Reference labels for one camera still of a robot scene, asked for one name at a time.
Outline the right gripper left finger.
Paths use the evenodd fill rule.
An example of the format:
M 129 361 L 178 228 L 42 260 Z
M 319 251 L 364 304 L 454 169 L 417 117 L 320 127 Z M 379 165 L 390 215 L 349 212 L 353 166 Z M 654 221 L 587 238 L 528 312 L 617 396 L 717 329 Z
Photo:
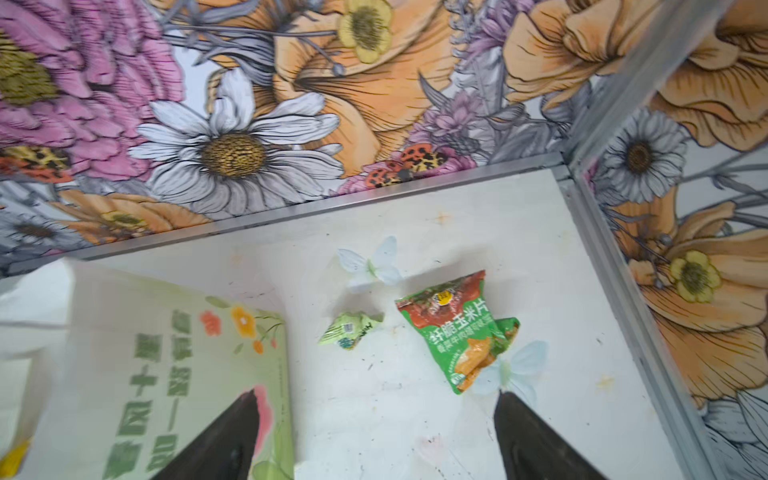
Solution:
M 261 424 L 259 400 L 242 394 L 152 480 L 244 480 Z

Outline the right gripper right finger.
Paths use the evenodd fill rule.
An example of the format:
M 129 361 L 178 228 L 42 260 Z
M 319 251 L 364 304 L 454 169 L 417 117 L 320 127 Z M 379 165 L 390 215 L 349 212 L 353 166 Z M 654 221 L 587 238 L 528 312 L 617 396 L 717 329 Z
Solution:
M 499 395 L 494 427 L 507 479 L 606 479 L 514 393 Z

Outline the white paper bag Love Life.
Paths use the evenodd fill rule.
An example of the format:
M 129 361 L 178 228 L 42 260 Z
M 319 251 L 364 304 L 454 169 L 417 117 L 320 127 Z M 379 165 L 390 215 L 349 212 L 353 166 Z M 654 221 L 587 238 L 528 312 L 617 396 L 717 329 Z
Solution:
M 293 478 L 279 314 L 70 260 L 1 294 L 1 459 L 32 439 L 13 479 L 152 479 L 246 392 L 246 479 Z

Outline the green snack packet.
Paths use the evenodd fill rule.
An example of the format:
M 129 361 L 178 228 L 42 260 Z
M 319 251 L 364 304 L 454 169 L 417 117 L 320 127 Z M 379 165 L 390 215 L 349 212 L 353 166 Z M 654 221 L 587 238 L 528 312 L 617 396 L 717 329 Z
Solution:
M 485 277 L 480 270 L 396 301 L 457 395 L 508 350 L 520 328 L 518 319 L 492 314 Z

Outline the small green candy wrapper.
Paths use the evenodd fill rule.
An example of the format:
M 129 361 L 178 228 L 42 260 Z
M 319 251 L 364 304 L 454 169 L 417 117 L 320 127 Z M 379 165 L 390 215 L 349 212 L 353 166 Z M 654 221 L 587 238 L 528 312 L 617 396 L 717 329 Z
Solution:
M 383 324 L 383 319 L 382 314 L 342 313 L 323 333 L 318 344 L 336 344 L 344 350 L 353 350 L 363 337 Z

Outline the yellow snack packet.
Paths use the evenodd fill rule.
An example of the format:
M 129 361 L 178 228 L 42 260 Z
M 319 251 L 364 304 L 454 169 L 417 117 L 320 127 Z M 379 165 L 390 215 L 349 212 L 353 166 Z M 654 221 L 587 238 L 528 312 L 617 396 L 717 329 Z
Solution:
M 22 441 L 12 448 L 0 461 L 0 478 L 2 480 L 13 479 L 21 471 L 25 458 L 29 452 L 32 439 Z

